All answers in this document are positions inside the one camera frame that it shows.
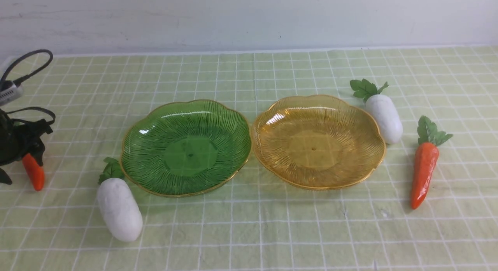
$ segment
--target ribbed plate pattern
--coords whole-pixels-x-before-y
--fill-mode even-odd
[[[210,100],[171,103],[152,111],[123,139],[121,166],[144,190],[179,197],[217,188],[251,151],[247,120]]]
[[[254,154],[268,170],[313,190],[357,184],[386,154],[375,120],[328,95],[277,101],[256,119],[251,136]]]

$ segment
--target green plate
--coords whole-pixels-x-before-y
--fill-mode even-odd
[[[216,101],[160,106],[126,133],[123,173],[149,193],[183,197],[222,186],[251,151],[246,118]]]

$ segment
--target white radish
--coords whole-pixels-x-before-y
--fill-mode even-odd
[[[391,98],[382,94],[373,95],[366,101],[365,109],[377,122],[386,143],[393,145],[401,140],[403,124]]]
[[[363,79],[350,81],[350,86],[354,90],[353,95],[366,102],[365,109],[377,122],[384,141],[390,145],[400,142],[403,135],[400,115],[391,98],[381,94],[389,86],[388,83],[378,89],[375,84]]]
[[[133,198],[119,163],[106,158],[107,167],[101,175],[97,190],[97,202],[102,218],[110,233],[119,241],[132,242],[138,239],[144,222],[139,206]]]

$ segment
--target plate rim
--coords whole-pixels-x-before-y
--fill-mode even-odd
[[[136,182],[135,180],[133,180],[132,178],[130,178],[130,176],[126,173],[125,168],[123,167],[123,153],[125,151],[125,139],[128,136],[128,134],[130,133],[130,131],[132,130],[132,128],[135,127],[140,122],[142,122],[144,120],[147,120],[152,113],[154,113],[156,110],[159,110],[160,108],[164,108],[165,106],[172,105],[172,104],[190,104],[190,103],[193,103],[193,102],[196,102],[196,101],[210,101],[212,103],[215,103],[217,105],[222,106],[226,110],[231,110],[233,112],[236,112],[237,114],[241,115],[242,118],[245,120],[245,124],[247,125],[247,128],[249,129],[249,142],[250,142],[250,146],[249,146],[249,153],[247,154],[247,157],[245,158],[245,161],[240,165],[240,167],[237,170],[235,170],[233,172],[233,174],[229,178],[227,178],[223,182],[217,184],[216,186],[210,187],[210,188],[202,190],[202,191],[197,191],[197,192],[193,192],[193,193],[186,193],[186,194],[180,194],[180,195],[170,195],[170,194],[156,193],[154,191],[151,191],[151,190],[148,190],[148,189],[144,188],[142,185],[138,184],[138,182]],[[245,115],[243,115],[242,113],[238,112],[237,110],[229,108],[229,107],[225,106],[224,104],[222,104],[222,103],[220,103],[218,101],[215,101],[215,100],[211,100],[211,99],[195,99],[195,100],[192,100],[192,101],[172,101],[170,103],[166,103],[164,105],[158,106],[157,108],[151,110],[144,118],[138,120],[137,122],[135,122],[134,124],[132,124],[130,127],[128,127],[128,129],[124,133],[123,139],[121,140],[121,153],[119,155],[119,167],[121,168],[121,171],[123,172],[123,174],[124,174],[124,176],[126,177],[127,180],[131,181],[133,184],[137,185],[140,189],[144,190],[147,193],[151,193],[153,195],[161,196],[161,197],[166,197],[166,198],[190,197],[190,196],[195,196],[195,195],[201,195],[201,194],[213,191],[215,189],[218,189],[221,186],[223,186],[224,184],[226,184],[227,182],[229,182],[231,179],[233,179],[233,177],[235,177],[235,175],[249,161],[249,157],[251,156],[251,152],[253,150],[253,146],[254,146],[254,143],[253,143],[253,139],[251,137],[251,125],[249,124],[249,120],[247,120],[247,117],[245,117]]]
[[[363,178],[361,178],[360,180],[358,181],[355,181],[355,182],[352,182],[350,184],[345,184],[345,185],[340,185],[340,186],[325,186],[325,187],[316,187],[316,186],[305,186],[305,185],[301,185],[301,184],[296,184],[295,182],[292,182],[288,179],[286,179],[285,177],[282,177],[281,175],[277,174],[274,170],[272,170],[269,166],[267,166],[265,163],[263,163],[262,161],[262,158],[260,157],[260,155],[258,154],[258,152],[256,151],[256,131],[255,131],[255,123],[259,121],[260,117],[262,117],[264,114],[270,112],[271,110],[274,109],[274,107],[281,101],[283,100],[286,100],[286,99],[290,99],[290,98],[313,98],[313,97],[327,97],[327,98],[331,98],[331,99],[334,99],[334,100],[338,100],[338,101],[341,101],[342,103],[344,104],[347,104],[349,107],[352,107],[352,108],[356,108],[357,110],[360,110],[361,112],[365,113],[368,117],[370,117],[373,121],[373,123],[375,124],[375,127],[377,128],[377,134],[379,135],[379,138],[382,142],[382,145],[383,145],[383,154],[382,154],[382,157],[381,159],[379,160],[379,163],[377,163],[377,165],[372,168],[372,170],[370,170],[370,172],[368,174],[366,174]],[[372,117],[371,114],[369,114],[366,110],[364,110],[363,108],[360,108],[360,107],[356,107],[356,106],[353,106],[351,104],[349,104],[348,102],[342,100],[341,98],[338,98],[338,97],[335,97],[335,96],[332,96],[332,95],[329,95],[329,94],[312,94],[312,95],[308,95],[308,96],[299,96],[299,95],[293,95],[293,96],[287,96],[287,97],[284,97],[284,98],[281,98],[279,100],[277,100],[275,103],[273,103],[268,109],[266,109],[264,112],[260,113],[256,119],[254,120],[253,122],[253,125],[251,126],[251,141],[252,141],[252,151],[253,151],[253,154],[254,156],[256,157],[256,159],[261,163],[261,165],[263,165],[263,167],[265,167],[267,170],[269,170],[270,172],[272,172],[275,176],[279,177],[281,180],[283,180],[284,182],[288,183],[288,184],[291,184],[297,188],[302,188],[302,189],[307,189],[307,190],[319,190],[319,191],[322,191],[322,190],[337,190],[337,189],[343,189],[343,188],[347,188],[347,187],[350,187],[350,186],[354,186],[356,184],[359,184],[363,181],[365,181],[368,177],[370,177],[372,175],[372,173],[379,167],[379,165],[381,165],[381,163],[384,161],[384,158],[386,157],[386,153],[387,153],[387,150],[388,150],[388,147],[387,147],[387,144],[384,140],[384,138],[382,138],[382,135],[381,135],[381,130],[379,128],[379,125],[377,124],[377,121],[375,120],[375,118]]]

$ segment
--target plastic toy vegetable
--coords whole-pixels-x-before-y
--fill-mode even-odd
[[[28,177],[30,177],[34,190],[42,190],[45,185],[45,171],[43,171],[43,168],[38,165],[38,162],[36,162],[31,154],[26,154],[21,162],[25,167]]]
[[[365,102],[365,109],[377,122],[384,141],[390,145],[399,142],[403,135],[400,115],[391,98],[381,94],[389,86],[388,83],[381,88],[366,79],[352,80],[349,84],[354,90],[353,96]]]
[[[432,172],[436,168],[441,144],[453,137],[444,131],[437,131],[434,122],[423,115],[418,120],[418,148],[415,152],[413,185],[411,190],[411,207],[418,208],[424,201],[429,190]]]
[[[123,180],[123,172],[116,159],[104,159],[107,166],[100,175],[97,201],[110,233],[119,241],[135,241],[142,232],[143,221],[139,206]]]

